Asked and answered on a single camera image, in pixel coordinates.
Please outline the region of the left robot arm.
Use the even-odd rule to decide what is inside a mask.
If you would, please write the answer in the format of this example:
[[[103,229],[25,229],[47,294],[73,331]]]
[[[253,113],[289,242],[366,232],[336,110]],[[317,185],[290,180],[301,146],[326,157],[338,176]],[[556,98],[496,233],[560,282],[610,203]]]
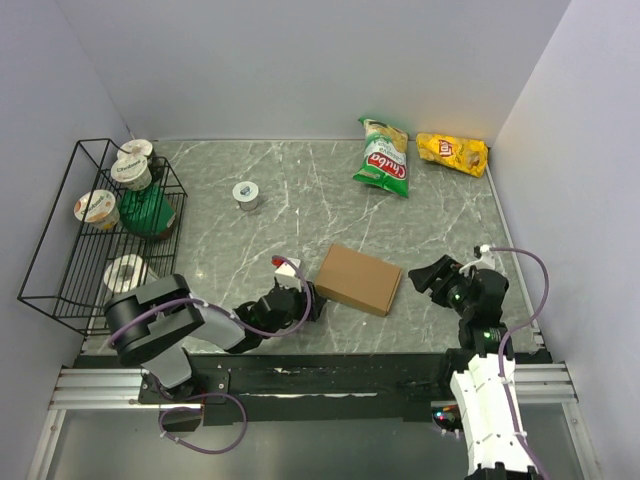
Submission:
[[[326,303],[310,281],[298,287],[276,282],[258,300],[227,311],[196,296],[183,276],[172,274],[104,306],[107,345],[123,366],[144,368],[174,401],[185,402],[198,389],[182,347],[185,338],[204,340],[226,353],[245,353],[317,321]]]

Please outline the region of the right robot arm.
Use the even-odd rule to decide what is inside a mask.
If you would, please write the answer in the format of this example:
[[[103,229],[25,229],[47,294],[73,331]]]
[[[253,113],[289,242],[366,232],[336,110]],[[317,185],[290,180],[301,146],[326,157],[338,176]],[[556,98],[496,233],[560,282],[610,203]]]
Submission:
[[[496,268],[498,248],[478,246],[461,264],[448,255],[409,272],[416,291],[459,316],[459,345],[448,350],[437,386],[452,406],[435,407],[444,434],[464,437],[470,479],[546,479],[528,444],[515,386],[515,331],[502,321],[508,279]]]

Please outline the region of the brown cardboard box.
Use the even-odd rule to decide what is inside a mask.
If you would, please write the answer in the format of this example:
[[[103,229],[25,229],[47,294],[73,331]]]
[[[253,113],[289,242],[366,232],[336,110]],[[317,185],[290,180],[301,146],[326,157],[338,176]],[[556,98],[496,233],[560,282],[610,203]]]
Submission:
[[[329,300],[385,317],[402,268],[339,244],[332,244],[315,277],[317,292]]]

